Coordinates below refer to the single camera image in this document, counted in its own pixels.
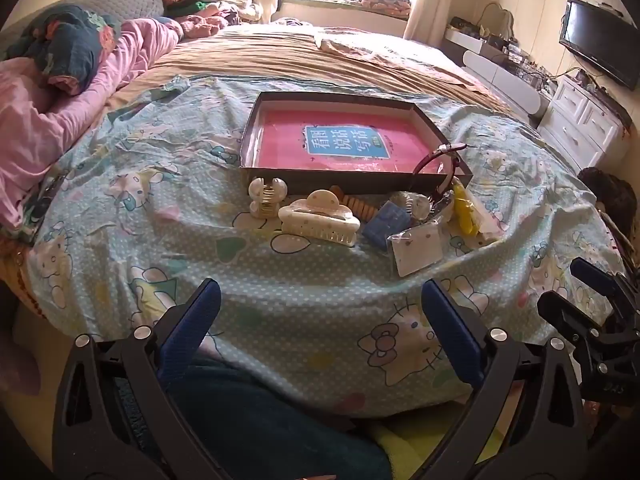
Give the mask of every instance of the pink book cover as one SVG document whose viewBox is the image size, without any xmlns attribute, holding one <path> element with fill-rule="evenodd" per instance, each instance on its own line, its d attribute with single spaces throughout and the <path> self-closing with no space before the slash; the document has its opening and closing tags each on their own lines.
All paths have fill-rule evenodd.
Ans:
<svg viewBox="0 0 640 480">
<path fill-rule="evenodd" d="M 395 116 L 311 110 L 268 110 L 255 166 L 288 170 L 411 173 L 436 150 Z M 421 173 L 442 173 L 446 158 Z"/>
</svg>

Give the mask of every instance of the metal screw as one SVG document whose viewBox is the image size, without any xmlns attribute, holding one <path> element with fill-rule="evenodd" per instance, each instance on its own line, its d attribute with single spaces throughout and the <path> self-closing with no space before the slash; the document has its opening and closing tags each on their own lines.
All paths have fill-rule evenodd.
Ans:
<svg viewBox="0 0 640 480">
<path fill-rule="evenodd" d="M 91 341 L 91 338 L 87 334 L 80 334 L 76 337 L 76 346 L 82 348 L 83 346 L 87 346 L 89 341 Z"/>
<path fill-rule="evenodd" d="M 501 328 L 492 329 L 489 335 L 496 341 L 505 341 L 507 339 L 507 333 Z"/>
<path fill-rule="evenodd" d="M 136 339 L 146 339 L 150 335 L 151 335 L 151 329 L 146 325 L 139 326 L 137 329 L 134 330 L 134 333 L 133 333 L 133 337 L 135 337 Z"/>
<path fill-rule="evenodd" d="M 564 343 L 562 342 L 561 339 L 558 339 L 557 337 L 553 337 L 551 338 L 551 346 L 556 350 L 562 350 L 564 348 Z"/>
</svg>

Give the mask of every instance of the pillow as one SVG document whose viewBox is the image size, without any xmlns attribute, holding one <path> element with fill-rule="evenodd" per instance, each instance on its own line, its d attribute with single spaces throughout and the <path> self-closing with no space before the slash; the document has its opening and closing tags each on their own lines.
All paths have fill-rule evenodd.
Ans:
<svg viewBox="0 0 640 480">
<path fill-rule="evenodd" d="M 115 48 L 119 28 L 110 16 L 76 5 L 56 5 L 29 24 L 6 57 L 30 57 L 47 83 L 78 95 Z"/>
<path fill-rule="evenodd" d="M 60 0 L 52 5 L 59 4 L 80 5 L 96 14 L 108 14 L 119 24 L 122 24 L 125 20 L 155 18 L 164 14 L 162 0 Z M 36 12 L 25 16 L 0 32 L 0 59 L 2 59 L 7 48 L 18 40 L 23 30 L 44 9 L 36 10 Z"/>
</svg>

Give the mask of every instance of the blue label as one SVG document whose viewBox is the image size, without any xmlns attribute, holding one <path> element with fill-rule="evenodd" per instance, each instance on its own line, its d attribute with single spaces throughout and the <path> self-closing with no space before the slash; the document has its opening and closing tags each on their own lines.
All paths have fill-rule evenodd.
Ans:
<svg viewBox="0 0 640 480">
<path fill-rule="evenodd" d="M 305 126 L 311 155 L 390 158 L 380 134 L 366 126 Z"/>
</svg>

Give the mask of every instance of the green cloth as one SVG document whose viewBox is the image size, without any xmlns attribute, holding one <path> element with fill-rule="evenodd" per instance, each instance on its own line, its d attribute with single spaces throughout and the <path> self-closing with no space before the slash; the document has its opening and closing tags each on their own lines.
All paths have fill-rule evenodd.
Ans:
<svg viewBox="0 0 640 480">
<path fill-rule="evenodd" d="M 199 10 L 204 9 L 207 5 L 209 4 L 206 4 L 204 2 L 195 2 L 194 4 L 191 4 L 185 7 L 178 7 L 177 9 L 167 8 L 164 10 L 164 15 L 168 18 L 181 18 L 182 16 L 189 16 L 190 14 L 195 14 Z"/>
<path fill-rule="evenodd" d="M 212 4 L 219 1 L 220 0 L 178 0 L 177 2 L 167 5 L 166 8 L 170 10 L 177 10 L 181 7 L 193 5 L 196 2 L 202 2 L 203 4 Z"/>
<path fill-rule="evenodd" d="M 234 480 L 392 480 L 374 442 L 324 426 L 240 370 L 197 360 L 170 393 Z"/>
</svg>

